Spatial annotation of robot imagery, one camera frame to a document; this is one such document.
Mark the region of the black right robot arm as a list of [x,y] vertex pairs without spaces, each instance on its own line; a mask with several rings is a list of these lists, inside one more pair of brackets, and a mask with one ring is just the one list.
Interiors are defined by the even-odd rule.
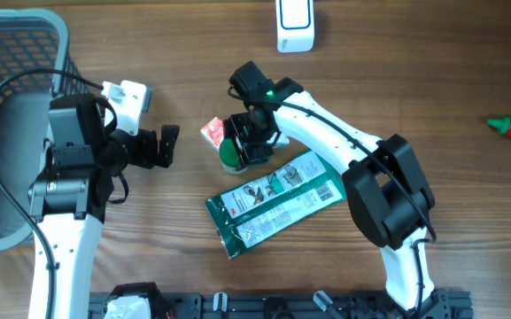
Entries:
[[425,245],[437,238],[430,224],[435,198],[410,143],[352,127],[299,83],[273,82],[252,61],[230,76],[228,95],[245,111],[224,121],[223,166],[240,172],[265,163],[281,137],[316,152],[340,174],[355,225],[379,247],[387,294],[411,317],[427,314],[435,287]]

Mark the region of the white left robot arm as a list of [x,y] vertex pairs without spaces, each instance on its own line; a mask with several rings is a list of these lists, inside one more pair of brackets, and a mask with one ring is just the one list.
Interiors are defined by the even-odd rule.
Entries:
[[30,214],[43,234],[36,240],[31,318],[85,318],[90,282],[113,180],[128,165],[169,167],[176,125],[123,128],[121,106],[89,93],[59,97],[49,110],[52,143],[31,185]]

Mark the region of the green white sachet packet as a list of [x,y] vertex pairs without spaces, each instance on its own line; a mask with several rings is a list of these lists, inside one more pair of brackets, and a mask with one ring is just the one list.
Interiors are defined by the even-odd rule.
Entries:
[[230,259],[346,199],[338,172],[305,152],[269,175],[205,201]]

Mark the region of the small orange white box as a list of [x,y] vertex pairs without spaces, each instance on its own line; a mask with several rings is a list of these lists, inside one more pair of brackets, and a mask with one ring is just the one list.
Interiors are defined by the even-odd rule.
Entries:
[[224,139],[223,121],[218,117],[214,117],[200,129],[200,133],[202,137],[218,151]]

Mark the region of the green lidded round jar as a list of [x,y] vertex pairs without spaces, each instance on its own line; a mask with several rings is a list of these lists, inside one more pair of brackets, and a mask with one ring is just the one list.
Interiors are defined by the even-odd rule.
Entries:
[[219,149],[219,156],[223,169],[230,174],[242,174],[247,169],[233,138],[223,139]]

